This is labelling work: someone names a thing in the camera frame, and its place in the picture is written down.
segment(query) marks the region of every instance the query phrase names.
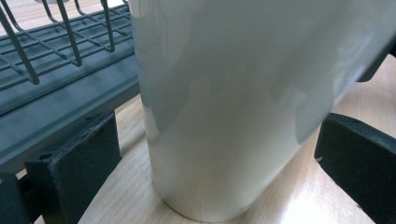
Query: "white cylinder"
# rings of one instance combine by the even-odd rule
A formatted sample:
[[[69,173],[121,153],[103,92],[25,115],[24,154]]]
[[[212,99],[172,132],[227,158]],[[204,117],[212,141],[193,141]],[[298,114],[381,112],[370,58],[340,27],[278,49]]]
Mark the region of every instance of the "white cylinder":
[[[394,0],[130,0],[152,177],[181,215],[245,212],[396,34]]]

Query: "white cup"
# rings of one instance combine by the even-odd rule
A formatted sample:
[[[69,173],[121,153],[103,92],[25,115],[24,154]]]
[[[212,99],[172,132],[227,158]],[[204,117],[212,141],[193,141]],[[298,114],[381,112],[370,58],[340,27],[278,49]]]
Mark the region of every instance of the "white cup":
[[[396,34],[394,0],[130,0],[152,178],[181,215],[245,212]]]

